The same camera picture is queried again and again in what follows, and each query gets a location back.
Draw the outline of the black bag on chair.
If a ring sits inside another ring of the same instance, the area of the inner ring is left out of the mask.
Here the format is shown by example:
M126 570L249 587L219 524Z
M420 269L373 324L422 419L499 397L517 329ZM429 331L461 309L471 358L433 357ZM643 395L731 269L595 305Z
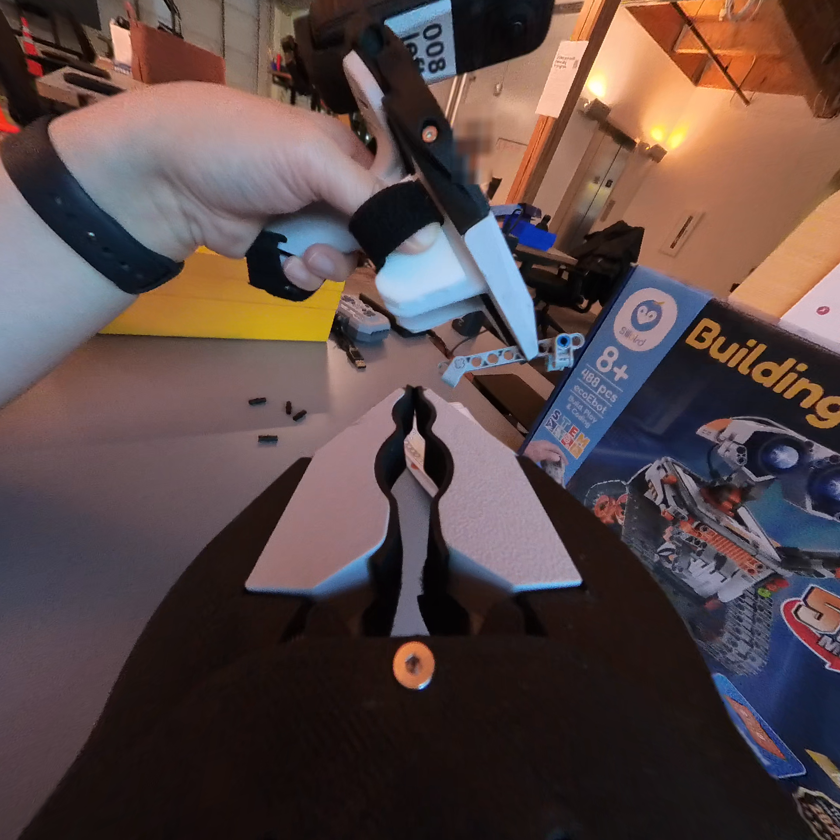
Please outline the black bag on chair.
M643 227L618 221L587 234L572 250L572 266L526 261L520 268L522 278L537 301L587 313L596 303L605 306L622 285L641 254L644 232Z

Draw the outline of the orange traffic cone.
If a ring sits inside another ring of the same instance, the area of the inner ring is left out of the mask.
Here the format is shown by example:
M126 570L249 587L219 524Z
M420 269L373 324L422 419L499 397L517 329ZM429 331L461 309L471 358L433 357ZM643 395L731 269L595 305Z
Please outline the orange traffic cone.
M42 77L44 75L44 68L40 63L40 54L35 45L35 39L28 26L26 17L20 15L19 22L21 28L20 44L24 51L27 71L33 77Z

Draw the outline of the robot kit box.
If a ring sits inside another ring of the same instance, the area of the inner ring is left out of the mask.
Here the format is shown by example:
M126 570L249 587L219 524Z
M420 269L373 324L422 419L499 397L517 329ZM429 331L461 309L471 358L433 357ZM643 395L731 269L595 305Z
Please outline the robot kit box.
M814 838L838 838L838 356L630 269L522 453L633 551Z

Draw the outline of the blue storage bin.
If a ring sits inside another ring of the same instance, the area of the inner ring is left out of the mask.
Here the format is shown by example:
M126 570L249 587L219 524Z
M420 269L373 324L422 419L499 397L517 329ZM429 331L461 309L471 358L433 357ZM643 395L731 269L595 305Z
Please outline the blue storage bin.
M503 237L516 246L548 251L554 247L557 235L548 231L547 225L539 220L542 211L527 203L501 204L490 207L497 219Z

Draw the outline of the yellow storage bin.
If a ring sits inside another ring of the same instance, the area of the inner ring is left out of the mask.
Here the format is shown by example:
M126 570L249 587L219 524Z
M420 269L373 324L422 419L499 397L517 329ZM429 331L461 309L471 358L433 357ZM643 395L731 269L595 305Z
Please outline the yellow storage bin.
M245 259L200 248L179 276L137 297L100 333L325 342L343 291L327 280L307 301L272 297L249 284Z

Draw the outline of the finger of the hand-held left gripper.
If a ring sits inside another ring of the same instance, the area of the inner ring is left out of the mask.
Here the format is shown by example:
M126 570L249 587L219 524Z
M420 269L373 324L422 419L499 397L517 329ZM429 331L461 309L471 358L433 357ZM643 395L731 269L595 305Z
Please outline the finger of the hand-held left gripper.
M532 299L493 212L463 235L467 255L483 279L485 309L499 332L526 361L539 354Z

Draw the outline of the grey desk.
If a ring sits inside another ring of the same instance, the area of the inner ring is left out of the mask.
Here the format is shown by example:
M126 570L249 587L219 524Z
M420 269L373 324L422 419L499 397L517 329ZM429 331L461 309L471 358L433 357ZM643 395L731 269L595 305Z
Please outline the grey desk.
M403 385L520 444L467 380L440 384L440 356L391 337L357 371L332 341L105 335L3 409L2 838L56 787L178 576L296 459Z

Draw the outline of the wooden post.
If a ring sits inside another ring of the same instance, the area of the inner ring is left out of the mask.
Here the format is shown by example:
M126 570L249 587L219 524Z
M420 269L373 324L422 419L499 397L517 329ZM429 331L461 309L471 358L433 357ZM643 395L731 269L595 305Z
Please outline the wooden post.
M570 40L586 43L579 66L571 80L557 118L539 116L528 147L507 196L509 203L535 203L541 183L563 138L571 116L592 72L607 32L612 25L620 1L583 2Z

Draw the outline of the black wristband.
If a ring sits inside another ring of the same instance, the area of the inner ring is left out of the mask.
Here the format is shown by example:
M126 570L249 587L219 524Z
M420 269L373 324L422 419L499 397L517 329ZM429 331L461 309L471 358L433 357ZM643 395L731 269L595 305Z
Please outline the black wristband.
M139 296L185 267L144 246L89 196L58 155L47 115L2 141L11 183L42 222L116 288Z

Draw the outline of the white wall notice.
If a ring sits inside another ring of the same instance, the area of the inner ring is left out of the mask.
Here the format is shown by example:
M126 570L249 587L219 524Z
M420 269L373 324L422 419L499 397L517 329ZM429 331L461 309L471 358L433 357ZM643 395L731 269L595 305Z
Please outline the white wall notice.
M540 117L557 119L569 96L588 46L586 40L560 42L535 109Z

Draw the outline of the elevator door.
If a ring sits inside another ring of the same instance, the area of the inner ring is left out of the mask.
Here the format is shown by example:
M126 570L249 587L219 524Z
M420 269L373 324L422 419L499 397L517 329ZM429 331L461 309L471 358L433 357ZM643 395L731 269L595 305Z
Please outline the elevator door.
M553 215L554 248L572 256L612 200L637 142L609 122L598 123Z

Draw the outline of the grey beam assembly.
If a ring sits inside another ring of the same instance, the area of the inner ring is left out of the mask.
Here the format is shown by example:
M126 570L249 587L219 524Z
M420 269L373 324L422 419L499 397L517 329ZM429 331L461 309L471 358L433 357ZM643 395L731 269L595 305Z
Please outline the grey beam assembly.
M538 342L538 353L531 359L537 361L548 372L571 368L576 352L585 345L585 336L578 332L562 332ZM507 364L525 364L529 362L517 347L490 350L454 357L451 366L456 369L486 369Z

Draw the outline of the small wall frame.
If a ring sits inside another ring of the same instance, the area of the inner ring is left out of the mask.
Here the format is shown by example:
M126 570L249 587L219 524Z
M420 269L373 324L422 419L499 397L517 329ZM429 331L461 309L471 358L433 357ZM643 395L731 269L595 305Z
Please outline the small wall frame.
M704 211L695 210L685 211L677 216L658 252L664 256L677 257L705 215Z

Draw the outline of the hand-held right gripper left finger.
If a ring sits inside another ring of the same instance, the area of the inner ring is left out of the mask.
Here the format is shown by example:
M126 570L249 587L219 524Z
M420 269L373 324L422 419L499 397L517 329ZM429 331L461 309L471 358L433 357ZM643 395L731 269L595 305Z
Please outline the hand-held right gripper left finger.
M352 634L391 635L403 577L392 489L406 470L416 394L394 391L309 459L247 592L325 604Z

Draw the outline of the open instruction booklet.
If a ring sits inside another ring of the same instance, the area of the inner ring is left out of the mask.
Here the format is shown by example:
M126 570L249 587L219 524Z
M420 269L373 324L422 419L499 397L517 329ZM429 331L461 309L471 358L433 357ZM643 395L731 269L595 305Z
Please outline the open instruction booklet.
M403 451L409 473L414 477L418 485L426 491L429 497L435 498L438 493L438 486L425 470L425 438L415 427L404 438Z

